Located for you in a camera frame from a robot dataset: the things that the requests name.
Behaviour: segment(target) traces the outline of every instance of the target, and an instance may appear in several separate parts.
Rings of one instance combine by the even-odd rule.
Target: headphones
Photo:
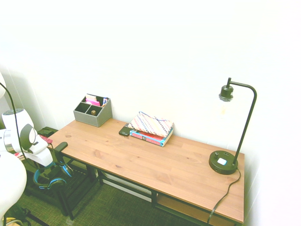
[[[73,176],[73,169],[70,166],[68,166],[67,164],[65,164],[63,162],[52,162],[48,166],[46,166],[44,169],[38,169],[33,175],[33,182],[39,186],[39,189],[49,190],[51,188],[54,190],[59,190],[67,183],[62,178],[54,178],[49,182],[49,184],[41,184],[38,182],[38,178],[39,178],[40,174],[43,173],[45,169],[48,169],[48,168],[50,168],[52,166],[56,166],[56,165],[59,165],[61,167],[64,174],[66,174],[70,177]]]

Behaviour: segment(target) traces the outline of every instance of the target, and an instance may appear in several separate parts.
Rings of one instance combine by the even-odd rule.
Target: desk organizer
[[[103,103],[103,97],[96,96],[96,99],[100,104]],[[109,118],[112,117],[111,99],[108,98],[107,104],[103,107],[100,107],[96,105],[87,104],[86,97],[84,97],[73,112],[76,121],[100,127]]]

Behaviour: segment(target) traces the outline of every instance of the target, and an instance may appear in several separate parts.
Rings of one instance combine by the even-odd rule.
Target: patterned book
[[[174,123],[170,120],[151,117],[143,112],[139,112],[136,117],[129,123],[128,127],[151,133],[159,137],[167,137]]]
[[[170,130],[167,137],[160,137],[157,135],[153,135],[150,133],[145,133],[143,131],[132,129],[130,131],[130,136],[133,136],[133,137],[136,137],[136,138],[139,138],[139,139],[142,139],[147,142],[150,142],[150,143],[153,143],[153,144],[163,147],[167,143],[168,139],[171,137],[173,130],[174,130],[173,128]]]

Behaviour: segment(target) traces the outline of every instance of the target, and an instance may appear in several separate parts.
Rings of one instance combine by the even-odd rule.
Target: smartphone
[[[127,124],[125,124],[125,125],[122,127],[122,129],[119,131],[119,134],[122,135],[122,136],[127,137],[127,136],[130,135],[130,131],[131,131],[131,130],[132,130],[132,129],[128,127],[128,123],[127,123]]]

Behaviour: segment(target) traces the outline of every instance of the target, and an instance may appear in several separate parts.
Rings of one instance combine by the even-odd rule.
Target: white label on lamp base
[[[227,160],[225,160],[225,159],[222,159],[222,158],[219,158],[218,159],[218,161],[217,161],[219,164],[221,164],[221,165],[226,165],[226,163],[227,163]]]

